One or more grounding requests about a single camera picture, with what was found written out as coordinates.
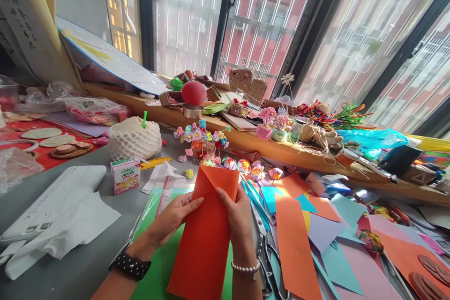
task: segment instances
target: juice box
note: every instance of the juice box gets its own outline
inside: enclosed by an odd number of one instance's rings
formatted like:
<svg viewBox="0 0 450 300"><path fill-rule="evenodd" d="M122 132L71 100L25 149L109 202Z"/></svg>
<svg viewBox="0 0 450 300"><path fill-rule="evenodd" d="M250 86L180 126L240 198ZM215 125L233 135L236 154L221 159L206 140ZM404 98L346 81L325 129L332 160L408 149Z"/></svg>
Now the juice box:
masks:
<svg viewBox="0 0 450 300"><path fill-rule="evenodd" d="M141 162L136 159L122 159L111 162L111 173L114 179L114 195L139 186Z"/></svg>

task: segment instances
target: hand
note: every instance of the hand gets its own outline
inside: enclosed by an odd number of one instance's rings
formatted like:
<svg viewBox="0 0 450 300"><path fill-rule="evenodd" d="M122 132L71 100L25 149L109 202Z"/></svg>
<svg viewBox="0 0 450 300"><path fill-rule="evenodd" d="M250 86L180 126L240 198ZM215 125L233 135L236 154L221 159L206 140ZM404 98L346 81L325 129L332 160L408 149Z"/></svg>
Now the hand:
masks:
<svg viewBox="0 0 450 300"><path fill-rule="evenodd" d="M145 257L146 259L141 259L143 261L149 260L149 256L169 240L180 225L185 223L186 216L197 209L203 200L203 197L192 200L192 192L175 197L130 246L127 253L139 259Z"/></svg>
<svg viewBox="0 0 450 300"><path fill-rule="evenodd" d="M221 188L218 187L216 192L228 214L234 261L236 264L242 264L241 266L254 266L256 264L256 253L249 197L241 185L238 187L236 202L233 202Z"/></svg>

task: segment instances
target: white keyboard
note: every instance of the white keyboard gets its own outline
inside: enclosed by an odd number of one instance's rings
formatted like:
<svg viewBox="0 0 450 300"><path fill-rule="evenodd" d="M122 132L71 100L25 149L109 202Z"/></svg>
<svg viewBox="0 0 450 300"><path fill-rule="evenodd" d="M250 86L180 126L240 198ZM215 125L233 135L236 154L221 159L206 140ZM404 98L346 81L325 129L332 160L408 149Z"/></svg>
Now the white keyboard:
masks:
<svg viewBox="0 0 450 300"><path fill-rule="evenodd" d="M72 166L0 236L0 246L19 240L30 241L85 193L94 192L106 173L104 165Z"/></svg>

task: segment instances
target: ruler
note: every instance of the ruler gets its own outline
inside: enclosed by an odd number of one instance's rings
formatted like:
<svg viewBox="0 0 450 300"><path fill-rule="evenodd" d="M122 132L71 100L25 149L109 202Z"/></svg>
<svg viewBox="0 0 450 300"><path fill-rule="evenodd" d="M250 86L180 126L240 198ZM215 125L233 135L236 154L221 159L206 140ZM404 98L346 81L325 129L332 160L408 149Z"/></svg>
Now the ruler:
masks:
<svg viewBox="0 0 450 300"><path fill-rule="evenodd" d="M175 183L175 178L171 176L167 176L163 186L163 192L161 194L161 199L159 200L158 209L156 211L156 216L165 209L165 207L170 203L170 198L172 196L173 185Z"/></svg>

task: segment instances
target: red balloon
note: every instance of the red balloon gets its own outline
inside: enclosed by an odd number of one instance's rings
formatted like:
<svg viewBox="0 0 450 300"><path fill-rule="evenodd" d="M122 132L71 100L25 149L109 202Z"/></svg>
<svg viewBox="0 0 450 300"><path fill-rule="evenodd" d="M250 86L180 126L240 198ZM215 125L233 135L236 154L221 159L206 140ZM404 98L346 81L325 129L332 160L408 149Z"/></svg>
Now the red balloon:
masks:
<svg viewBox="0 0 450 300"><path fill-rule="evenodd" d="M206 100L206 89L198 81L188 81L181 88L181 95L190 105L201 105Z"/></svg>

